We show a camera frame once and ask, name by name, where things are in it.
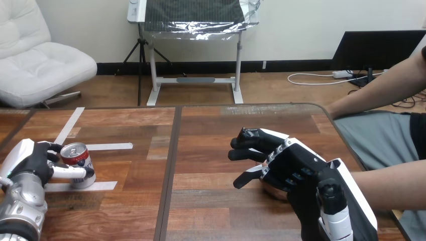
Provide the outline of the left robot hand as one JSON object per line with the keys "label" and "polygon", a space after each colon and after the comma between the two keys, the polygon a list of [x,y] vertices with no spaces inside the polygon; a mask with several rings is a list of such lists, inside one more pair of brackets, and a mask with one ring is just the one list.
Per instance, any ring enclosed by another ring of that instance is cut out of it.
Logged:
{"label": "left robot hand", "polygon": [[18,174],[27,173],[37,176],[44,186],[51,178],[82,179],[94,176],[95,172],[90,167],[73,167],[60,164],[59,153],[63,145],[31,139],[21,140],[6,156],[1,165],[1,177],[12,179]]}

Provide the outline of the person's hand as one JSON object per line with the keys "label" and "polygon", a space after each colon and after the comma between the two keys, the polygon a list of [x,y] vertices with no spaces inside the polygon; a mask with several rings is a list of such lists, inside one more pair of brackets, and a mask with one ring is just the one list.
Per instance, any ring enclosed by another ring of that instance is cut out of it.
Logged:
{"label": "person's hand", "polygon": [[269,196],[275,198],[276,200],[280,200],[283,202],[288,202],[287,199],[287,192],[279,190],[271,186],[270,184],[266,183],[265,181],[260,179],[260,183],[262,184],[262,187],[266,193],[268,193]]}

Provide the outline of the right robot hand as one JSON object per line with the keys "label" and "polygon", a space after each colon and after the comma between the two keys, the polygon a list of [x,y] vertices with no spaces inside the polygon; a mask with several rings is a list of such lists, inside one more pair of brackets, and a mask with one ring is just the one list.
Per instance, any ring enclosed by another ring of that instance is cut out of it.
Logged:
{"label": "right robot hand", "polygon": [[285,192],[302,240],[378,240],[376,217],[341,159],[326,161],[298,139],[261,128],[241,129],[230,144],[230,160],[258,163],[234,187],[258,179]]}

